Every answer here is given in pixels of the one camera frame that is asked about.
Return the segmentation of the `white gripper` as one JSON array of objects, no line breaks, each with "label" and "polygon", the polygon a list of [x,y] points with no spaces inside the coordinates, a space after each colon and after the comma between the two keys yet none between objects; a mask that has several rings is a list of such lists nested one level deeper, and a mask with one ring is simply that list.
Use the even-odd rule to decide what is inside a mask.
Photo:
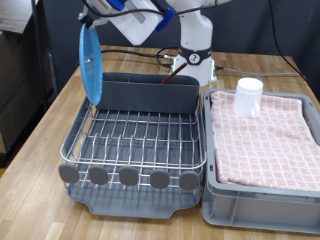
[{"label": "white gripper", "polygon": [[89,15],[80,13],[79,21],[87,28],[111,22],[132,45],[141,45],[155,30],[163,17],[157,14],[154,5],[126,5],[121,11],[122,16],[100,18],[95,20]]}]

